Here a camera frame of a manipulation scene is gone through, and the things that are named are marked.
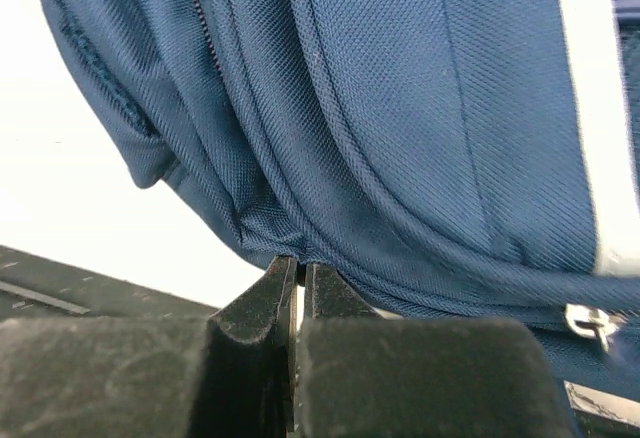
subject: white strip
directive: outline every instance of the white strip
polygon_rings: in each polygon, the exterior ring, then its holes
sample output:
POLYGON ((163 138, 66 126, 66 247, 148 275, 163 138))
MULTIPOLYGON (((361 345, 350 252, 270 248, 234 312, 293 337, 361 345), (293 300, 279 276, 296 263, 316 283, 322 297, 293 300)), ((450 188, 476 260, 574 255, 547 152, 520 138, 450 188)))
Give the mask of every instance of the white strip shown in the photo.
POLYGON ((597 234, 594 273, 640 276, 640 206, 612 0, 559 0, 597 234))

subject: metal zipper pull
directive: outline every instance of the metal zipper pull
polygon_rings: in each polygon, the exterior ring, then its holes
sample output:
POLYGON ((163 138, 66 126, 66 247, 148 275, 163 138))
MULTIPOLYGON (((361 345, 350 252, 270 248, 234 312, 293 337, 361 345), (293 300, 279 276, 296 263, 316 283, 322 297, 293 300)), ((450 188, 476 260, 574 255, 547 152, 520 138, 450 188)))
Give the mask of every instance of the metal zipper pull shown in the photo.
POLYGON ((567 305, 564 316, 571 331, 583 338, 597 339, 605 353, 609 353, 611 337, 626 322, 620 316, 584 305, 567 305))

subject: navy blue bag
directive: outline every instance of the navy blue bag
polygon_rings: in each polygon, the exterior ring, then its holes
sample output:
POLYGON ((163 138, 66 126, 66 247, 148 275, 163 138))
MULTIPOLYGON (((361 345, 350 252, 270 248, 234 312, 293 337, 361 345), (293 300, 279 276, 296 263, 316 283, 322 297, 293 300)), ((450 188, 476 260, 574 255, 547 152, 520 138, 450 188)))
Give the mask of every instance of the navy blue bag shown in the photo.
POLYGON ((636 1, 42 3, 136 184, 245 259, 517 318, 558 378, 640 401, 636 1))

